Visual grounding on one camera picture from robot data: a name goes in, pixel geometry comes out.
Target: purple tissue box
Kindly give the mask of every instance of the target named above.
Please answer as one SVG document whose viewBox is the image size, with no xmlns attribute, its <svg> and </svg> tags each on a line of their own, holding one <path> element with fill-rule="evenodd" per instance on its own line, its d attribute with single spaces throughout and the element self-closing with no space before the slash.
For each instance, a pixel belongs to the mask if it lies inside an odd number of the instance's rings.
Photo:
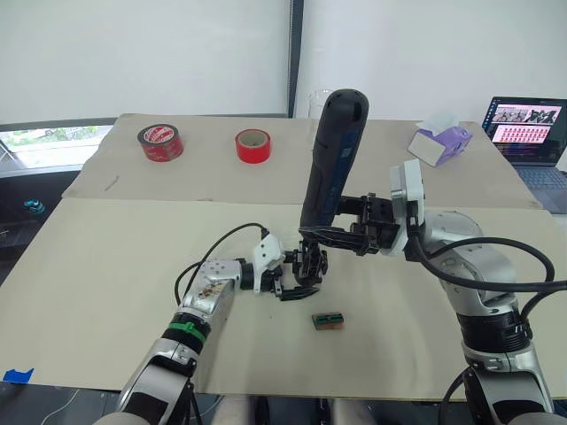
<svg viewBox="0 0 567 425">
<path fill-rule="evenodd" d="M 472 133 L 462 127 L 451 127 L 438 135 L 433 135 L 429 130 L 419 129 L 408 151 L 430 166 L 438 166 L 463 152 L 471 137 Z"/>
</svg>

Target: beige table surface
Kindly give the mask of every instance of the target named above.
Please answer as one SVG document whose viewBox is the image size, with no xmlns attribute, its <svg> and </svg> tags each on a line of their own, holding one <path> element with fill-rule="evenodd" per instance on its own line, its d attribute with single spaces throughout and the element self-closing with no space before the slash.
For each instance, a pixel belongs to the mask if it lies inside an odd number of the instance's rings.
<svg viewBox="0 0 567 425">
<path fill-rule="evenodd" d="M 185 152 L 168 163 L 146 159 L 136 136 L 151 124 L 177 126 Z M 433 168 L 422 163 L 429 205 L 540 208 L 509 162 L 478 124 L 459 157 Z M 262 128 L 273 138 L 268 161 L 237 158 L 234 136 Z M 375 192 L 390 198 L 390 166 L 412 159 L 407 152 L 414 121 L 370 120 L 344 194 Z M 302 204 L 311 167 L 311 120 L 122 115 L 64 197 L 205 200 L 242 204 Z"/>
<path fill-rule="evenodd" d="M 541 210 L 461 209 L 489 236 L 543 250 L 565 277 L 566 242 Z M 337 224 L 346 224 L 346 216 Z M 256 220 L 294 246 L 298 205 L 63 199 L 0 287 L 0 370 L 34 368 L 31 382 L 119 390 L 175 310 L 173 283 L 223 233 Z M 255 229 L 217 258 L 250 258 Z M 542 267 L 503 249 L 523 280 Z M 441 398 L 465 365 L 459 327 L 437 280 L 403 258 L 329 250 L 322 290 L 280 302 L 239 291 L 199 391 L 361 398 Z M 289 269 L 284 284 L 292 279 Z M 526 295 L 521 296 L 522 303 Z M 567 396 L 565 293 L 533 312 L 549 388 Z M 340 311 L 341 331 L 311 314 Z"/>
</svg>

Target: laptop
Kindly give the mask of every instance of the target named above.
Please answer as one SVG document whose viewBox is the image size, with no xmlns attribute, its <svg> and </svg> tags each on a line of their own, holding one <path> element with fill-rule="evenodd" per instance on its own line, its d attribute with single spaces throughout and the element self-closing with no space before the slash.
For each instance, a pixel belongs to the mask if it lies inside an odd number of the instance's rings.
<svg viewBox="0 0 567 425">
<path fill-rule="evenodd" d="M 567 100 L 493 97 L 482 128 L 546 210 L 567 213 Z"/>
</svg>

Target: tape roll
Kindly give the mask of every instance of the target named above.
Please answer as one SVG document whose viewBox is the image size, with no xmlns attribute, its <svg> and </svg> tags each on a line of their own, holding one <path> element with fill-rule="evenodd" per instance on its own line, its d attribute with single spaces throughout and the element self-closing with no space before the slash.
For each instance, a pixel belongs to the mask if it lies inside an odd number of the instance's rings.
<svg viewBox="0 0 567 425">
<path fill-rule="evenodd" d="M 138 133 L 138 142 L 145 156 L 157 162 L 167 162 L 183 153 L 179 131 L 169 124 L 154 124 Z"/>
<path fill-rule="evenodd" d="M 269 158 L 272 139 L 264 130 L 248 128 L 235 137 L 238 157 L 248 164 L 259 164 Z"/>
</svg>

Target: blue tape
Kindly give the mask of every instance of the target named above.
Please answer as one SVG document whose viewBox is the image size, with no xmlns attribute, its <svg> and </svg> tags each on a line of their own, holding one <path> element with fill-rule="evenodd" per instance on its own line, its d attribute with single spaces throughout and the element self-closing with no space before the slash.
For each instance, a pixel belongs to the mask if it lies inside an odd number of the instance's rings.
<svg viewBox="0 0 567 425">
<path fill-rule="evenodd" d="M 16 369 L 6 370 L 2 380 L 5 383 L 29 383 L 34 369 L 29 369 L 27 372 L 18 372 Z"/>
</svg>

